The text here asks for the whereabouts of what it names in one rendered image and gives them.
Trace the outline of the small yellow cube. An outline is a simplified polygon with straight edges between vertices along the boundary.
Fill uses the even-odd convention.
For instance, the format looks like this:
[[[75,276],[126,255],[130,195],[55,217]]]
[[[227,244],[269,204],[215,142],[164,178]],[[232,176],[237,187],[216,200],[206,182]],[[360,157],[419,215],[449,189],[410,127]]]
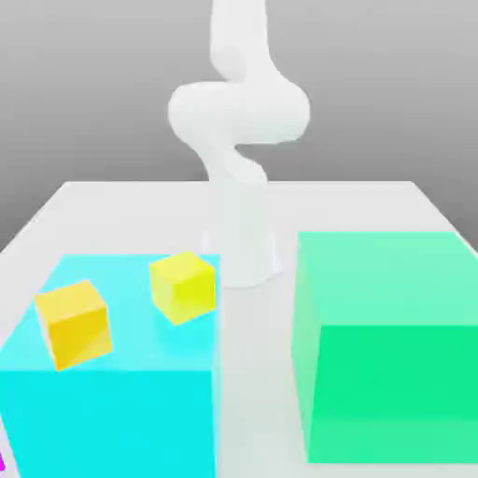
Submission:
[[[153,304],[175,326],[216,308],[215,269],[191,251],[149,265]]]

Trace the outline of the small orange cube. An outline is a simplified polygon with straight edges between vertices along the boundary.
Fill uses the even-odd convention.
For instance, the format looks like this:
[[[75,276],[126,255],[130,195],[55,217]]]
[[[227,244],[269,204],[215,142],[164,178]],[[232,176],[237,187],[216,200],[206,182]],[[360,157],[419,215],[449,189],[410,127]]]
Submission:
[[[107,306],[91,281],[36,295],[35,309],[56,370],[113,351]]]

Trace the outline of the large green box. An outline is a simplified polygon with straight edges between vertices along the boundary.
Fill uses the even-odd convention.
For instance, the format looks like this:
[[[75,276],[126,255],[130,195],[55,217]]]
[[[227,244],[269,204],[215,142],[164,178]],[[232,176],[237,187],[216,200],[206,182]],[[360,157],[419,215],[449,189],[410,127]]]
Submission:
[[[454,232],[300,232],[291,356],[311,463],[478,464],[478,257]]]

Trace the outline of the large cyan box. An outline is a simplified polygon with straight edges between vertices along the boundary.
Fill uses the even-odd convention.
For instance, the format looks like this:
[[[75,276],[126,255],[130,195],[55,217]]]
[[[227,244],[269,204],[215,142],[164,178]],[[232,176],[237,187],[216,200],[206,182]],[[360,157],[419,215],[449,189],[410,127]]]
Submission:
[[[150,255],[65,255],[44,290],[88,279],[110,354],[57,371],[29,306],[0,347],[0,416],[21,478],[217,478],[219,313],[172,324]]]

